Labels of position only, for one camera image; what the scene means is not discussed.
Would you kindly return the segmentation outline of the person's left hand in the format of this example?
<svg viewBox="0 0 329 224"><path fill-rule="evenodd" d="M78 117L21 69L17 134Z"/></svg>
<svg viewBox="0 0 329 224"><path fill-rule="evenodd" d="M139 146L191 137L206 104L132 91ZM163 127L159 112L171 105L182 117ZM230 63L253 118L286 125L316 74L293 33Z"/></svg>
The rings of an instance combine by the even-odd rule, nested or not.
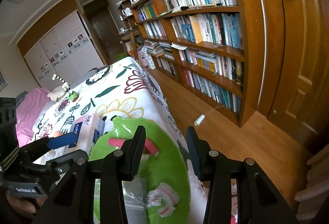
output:
<svg viewBox="0 0 329 224"><path fill-rule="evenodd" d="M32 217L33 214L36 214L37 207L42 207L46 200L42 197L37 198L36 203L38 204L38 206L35 206L33 203L27 200L14 196L10 191L6 191L5 196L7 202L13 208L13 210L26 217Z"/></svg>

